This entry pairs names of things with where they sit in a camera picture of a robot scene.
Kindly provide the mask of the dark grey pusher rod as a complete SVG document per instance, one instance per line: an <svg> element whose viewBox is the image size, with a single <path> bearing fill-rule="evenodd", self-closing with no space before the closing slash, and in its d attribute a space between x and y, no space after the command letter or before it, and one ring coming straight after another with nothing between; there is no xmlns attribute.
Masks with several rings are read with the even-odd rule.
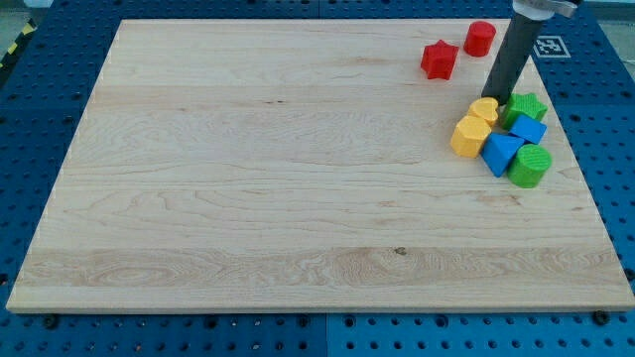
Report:
<svg viewBox="0 0 635 357"><path fill-rule="evenodd" d="M481 91L482 97L492 97L499 105L507 104L543 23L514 14Z"/></svg>

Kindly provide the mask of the silver rod mount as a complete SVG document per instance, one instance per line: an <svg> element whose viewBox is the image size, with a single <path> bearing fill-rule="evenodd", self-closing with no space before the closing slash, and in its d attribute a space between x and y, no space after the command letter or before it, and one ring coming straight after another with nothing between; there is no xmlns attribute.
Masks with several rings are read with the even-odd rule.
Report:
<svg viewBox="0 0 635 357"><path fill-rule="evenodd" d="M531 20L546 21L558 14L571 18L580 1L577 0L513 0L512 9Z"/></svg>

